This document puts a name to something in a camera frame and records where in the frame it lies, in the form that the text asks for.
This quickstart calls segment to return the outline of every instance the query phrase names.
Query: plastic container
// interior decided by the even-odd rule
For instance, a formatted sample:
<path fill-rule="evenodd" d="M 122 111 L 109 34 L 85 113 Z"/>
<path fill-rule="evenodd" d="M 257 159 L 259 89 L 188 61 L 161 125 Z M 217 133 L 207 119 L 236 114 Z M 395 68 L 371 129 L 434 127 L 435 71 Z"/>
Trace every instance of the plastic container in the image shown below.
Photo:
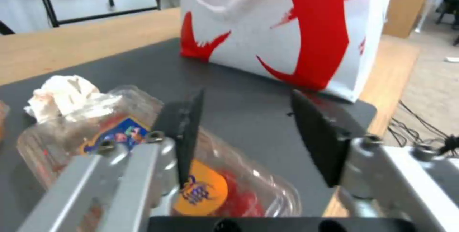
<path fill-rule="evenodd" d="M 18 139 L 18 150 L 47 189 L 72 156 L 94 150 L 102 139 L 120 139 L 128 148 L 135 147 L 161 107 L 160 101 L 138 88 L 121 86 L 79 111 L 25 130 Z M 202 128 L 190 173 L 190 183 L 180 192 L 174 206 L 176 214 L 268 217 L 301 214 L 295 188 Z M 207 189 L 202 191 L 196 188 L 197 184 L 205 184 Z M 217 204 L 210 204 L 209 199 Z"/>

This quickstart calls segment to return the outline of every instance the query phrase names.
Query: white shopping bag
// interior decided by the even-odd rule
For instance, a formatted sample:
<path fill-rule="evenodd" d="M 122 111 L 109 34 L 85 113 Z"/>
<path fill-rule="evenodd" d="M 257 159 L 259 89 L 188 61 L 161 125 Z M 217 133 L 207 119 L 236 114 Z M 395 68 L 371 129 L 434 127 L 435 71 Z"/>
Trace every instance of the white shopping bag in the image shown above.
<path fill-rule="evenodd" d="M 356 101 L 389 0 L 181 0 L 181 53 Z"/>

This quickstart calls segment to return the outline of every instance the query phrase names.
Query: wooden table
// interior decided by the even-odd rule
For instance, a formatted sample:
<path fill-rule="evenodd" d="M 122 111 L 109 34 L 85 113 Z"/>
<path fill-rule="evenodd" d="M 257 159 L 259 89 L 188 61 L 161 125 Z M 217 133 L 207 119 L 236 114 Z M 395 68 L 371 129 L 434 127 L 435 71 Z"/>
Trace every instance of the wooden table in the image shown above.
<path fill-rule="evenodd" d="M 119 54 L 180 36 L 179 9 L 125 16 L 99 23 L 0 37 L 0 85 Z M 382 136 L 420 50 L 383 36 L 360 99 L 377 108 L 369 132 Z M 346 216 L 336 197 L 325 216 Z"/>

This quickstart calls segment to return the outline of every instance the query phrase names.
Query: screw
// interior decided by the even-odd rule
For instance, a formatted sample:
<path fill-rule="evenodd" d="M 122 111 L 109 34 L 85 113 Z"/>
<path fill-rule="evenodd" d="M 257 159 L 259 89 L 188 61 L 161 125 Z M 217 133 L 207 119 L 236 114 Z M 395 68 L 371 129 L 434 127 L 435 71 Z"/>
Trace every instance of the screw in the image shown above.
<path fill-rule="evenodd" d="M 411 155 L 417 160 L 428 162 L 438 155 L 438 152 L 429 144 L 415 143 Z"/>
<path fill-rule="evenodd" d="M 241 227 L 231 219 L 223 219 L 213 228 L 213 232 L 241 232 Z"/>
<path fill-rule="evenodd" d="M 362 140 L 362 148 L 373 149 L 383 144 L 383 140 L 374 134 L 366 134 Z"/>
<path fill-rule="evenodd" d="M 147 143 L 162 142 L 164 139 L 164 132 L 162 131 L 152 131 L 145 135 L 145 141 Z"/>

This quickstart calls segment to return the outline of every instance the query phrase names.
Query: black cable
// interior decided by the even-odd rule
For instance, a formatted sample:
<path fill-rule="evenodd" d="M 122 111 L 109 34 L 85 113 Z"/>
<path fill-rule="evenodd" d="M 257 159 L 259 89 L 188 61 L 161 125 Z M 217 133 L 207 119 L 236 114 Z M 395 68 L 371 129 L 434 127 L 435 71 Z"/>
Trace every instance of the black cable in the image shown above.
<path fill-rule="evenodd" d="M 392 121 L 394 121 L 402 130 L 408 133 L 412 137 L 413 142 L 423 142 L 416 130 L 409 128 L 404 122 L 398 121 L 395 118 L 392 118 Z"/>
<path fill-rule="evenodd" d="M 442 132 L 441 130 L 439 130 L 438 128 L 436 128 L 435 126 L 429 124 L 428 122 L 426 122 L 424 119 L 422 119 L 420 116 L 418 116 L 416 113 L 414 113 L 413 111 L 411 111 L 410 108 L 408 108 L 407 105 L 405 105 L 405 103 L 403 103 L 403 101 L 400 100 L 400 105 L 403 106 L 403 108 L 405 108 L 409 113 L 411 113 L 416 119 L 418 119 L 418 121 L 421 122 L 421 124 L 426 127 L 426 129 L 428 129 L 429 131 L 431 131 L 432 133 L 440 136 L 440 137 L 443 137 L 443 138 L 447 138 L 448 135 L 446 135 L 446 133 Z"/>
<path fill-rule="evenodd" d="M 445 145 L 438 149 L 438 154 L 443 155 L 446 152 L 451 151 L 453 155 L 456 155 L 456 149 L 458 148 L 459 148 L 459 137 L 451 135 L 445 139 Z"/>
<path fill-rule="evenodd" d="M 412 116 L 414 116 L 416 119 L 418 119 L 418 121 L 420 121 L 420 123 L 426 127 L 426 129 L 428 129 L 429 131 L 431 131 L 432 133 L 440 136 L 441 138 L 435 138 L 435 139 L 427 139 L 425 140 L 426 143 L 433 143 L 433 142 L 443 142 L 444 143 L 444 146 L 439 148 L 438 149 L 438 154 L 439 155 L 443 155 L 445 154 L 446 152 L 449 152 L 451 151 L 451 154 L 453 156 L 457 155 L 457 152 L 456 152 L 456 149 L 459 148 L 459 137 L 458 136 L 448 136 L 446 135 L 446 133 L 442 132 L 441 130 L 439 130 L 438 128 L 436 128 L 435 126 L 431 125 L 430 123 L 428 123 L 427 121 L 425 121 L 424 119 L 422 119 L 420 116 L 418 116 L 416 113 L 414 113 L 407 105 L 405 105 L 402 101 L 400 101 L 400 105 L 403 106 L 403 108 L 405 108 L 410 114 L 412 114 Z"/>
<path fill-rule="evenodd" d="M 400 147 L 405 147 L 406 146 L 406 143 L 408 142 L 408 140 L 405 138 L 405 136 L 403 136 L 403 135 L 399 134 L 398 132 L 394 131 L 391 127 L 388 127 L 387 130 L 392 134 L 392 136 L 397 141 L 397 143 L 398 143 L 398 145 Z"/>

